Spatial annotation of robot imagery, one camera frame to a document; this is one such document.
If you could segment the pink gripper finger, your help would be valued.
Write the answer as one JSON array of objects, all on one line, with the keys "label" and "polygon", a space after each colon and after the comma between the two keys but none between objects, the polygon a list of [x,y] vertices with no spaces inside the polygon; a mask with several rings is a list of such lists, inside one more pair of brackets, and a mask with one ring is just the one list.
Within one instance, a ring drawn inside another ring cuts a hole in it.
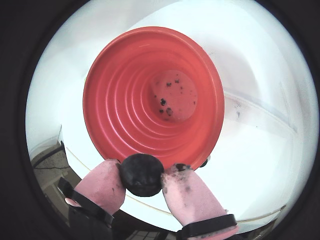
[{"label": "pink gripper finger", "polygon": [[238,232],[234,215],[189,165],[175,163],[161,175],[161,183],[167,207],[182,225],[178,240],[225,240]]},{"label": "pink gripper finger", "polygon": [[68,220],[77,240],[112,240],[114,214],[125,200],[120,161],[107,159],[91,170],[77,185],[61,177],[58,190],[68,204]]}]

